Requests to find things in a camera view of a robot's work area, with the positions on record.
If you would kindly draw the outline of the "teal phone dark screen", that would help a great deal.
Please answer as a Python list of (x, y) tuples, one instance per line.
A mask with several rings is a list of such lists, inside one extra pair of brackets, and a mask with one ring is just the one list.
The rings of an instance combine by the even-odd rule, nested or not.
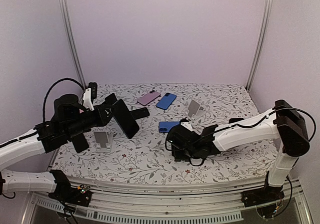
[(132, 139), (139, 131), (139, 125), (122, 99), (112, 106), (111, 114), (128, 139)]

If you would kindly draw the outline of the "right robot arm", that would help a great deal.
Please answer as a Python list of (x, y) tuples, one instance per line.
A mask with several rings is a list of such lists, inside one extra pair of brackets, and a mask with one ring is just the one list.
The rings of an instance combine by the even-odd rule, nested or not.
[(266, 175), (265, 186), (258, 192), (262, 202), (269, 202), (282, 189), (297, 159), (310, 150), (314, 135), (308, 134), (304, 115), (309, 113), (281, 99), (259, 115), (226, 125), (215, 124), (204, 128), (201, 134), (182, 124), (176, 125), (167, 133), (165, 149), (173, 156), (182, 153), (188, 162), (205, 161), (208, 156), (244, 144), (280, 139), (280, 151)]

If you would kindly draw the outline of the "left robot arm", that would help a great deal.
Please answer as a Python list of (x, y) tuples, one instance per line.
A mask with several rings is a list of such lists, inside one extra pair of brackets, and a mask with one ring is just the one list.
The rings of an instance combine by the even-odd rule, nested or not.
[(77, 153), (89, 147), (84, 136), (94, 127), (106, 126), (112, 118), (114, 106), (106, 103), (93, 106), (79, 104), (74, 94), (66, 94), (54, 101), (51, 120), (36, 125), (25, 134), (0, 146), (0, 193), (47, 192), (52, 197), (70, 201), (77, 189), (72, 188), (60, 170), (44, 173), (24, 173), (7, 167), (26, 158), (49, 153), (71, 142)]

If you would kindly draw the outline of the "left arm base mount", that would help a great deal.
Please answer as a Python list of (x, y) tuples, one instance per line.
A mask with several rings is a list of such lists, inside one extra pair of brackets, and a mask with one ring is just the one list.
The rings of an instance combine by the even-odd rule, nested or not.
[(90, 186), (80, 185), (76, 188), (71, 186), (67, 176), (61, 170), (50, 170), (54, 177), (56, 187), (48, 197), (62, 203), (74, 204), (82, 207), (88, 207), (92, 198)]

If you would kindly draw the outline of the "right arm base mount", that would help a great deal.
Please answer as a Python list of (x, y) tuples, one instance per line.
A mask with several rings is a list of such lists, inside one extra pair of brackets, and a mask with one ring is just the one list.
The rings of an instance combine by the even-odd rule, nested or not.
[(256, 208), (258, 215), (262, 219), (273, 220), (274, 218), (281, 215), (289, 207), (293, 196), (293, 185), (289, 176), (286, 176), (285, 181), (288, 181), (290, 185), (290, 195), (286, 206), (283, 207), (285, 197), (283, 186), (271, 187), (268, 183), (268, 178), (269, 171), (267, 172), (267, 175), (265, 177), (263, 187), (241, 192), (241, 202), (245, 207), (253, 207), (269, 202), (274, 202), (274, 204), (272, 205)]

